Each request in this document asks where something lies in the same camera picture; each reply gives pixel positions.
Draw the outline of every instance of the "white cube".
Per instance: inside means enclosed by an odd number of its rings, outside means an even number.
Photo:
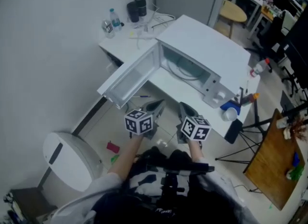
[[[181,132],[190,140],[205,141],[212,129],[210,123],[201,117],[186,117]]]
[[[140,135],[153,129],[153,115],[140,110],[132,110],[124,116],[126,130]]]

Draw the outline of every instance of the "white cup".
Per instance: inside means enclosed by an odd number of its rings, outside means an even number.
[[[234,107],[229,107],[221,117],[224,121],[235,121],[237,118],[237,111]]]

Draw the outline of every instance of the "blue object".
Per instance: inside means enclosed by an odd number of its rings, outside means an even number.
[[[226,111],[229,107],[233,107],[235,108],[236,112],[237,112],[237,115],[240,115],[240,112],[241,112],[241,107],[239,107],[238,105],[234,104],[233,102],[231,101],[228,101],[227,103],[223,104],[220,106],[220,108],[224,111]]]
[[[293,162],[292,162],[293,167],[296,168],[299,164],[299,161],[300,159],[298,158],[298,153],[294,152],[294,157],[293,157]]]

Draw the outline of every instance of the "microwave oven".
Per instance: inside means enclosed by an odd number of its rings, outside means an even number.
[[[202,93],[203,100],[211,107],[220,107],[237,94],[247,78],[250,53],[210,30],[213,29],[182,15],[150,40],[146,49],[141,48],[128,56],[98,92],[122,108],[162,67]]]

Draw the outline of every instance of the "person's arm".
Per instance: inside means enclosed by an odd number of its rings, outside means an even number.
[[[108,172],[114,172],[119,175],[123,181],[126,180],[142,140],[143,135],[133,136],[123,153],[121,153]]]
[[[198,162],[200,158],[204,158],[198,141],[189,140],[188,141],[189,150],[191,152],[192,161]]]

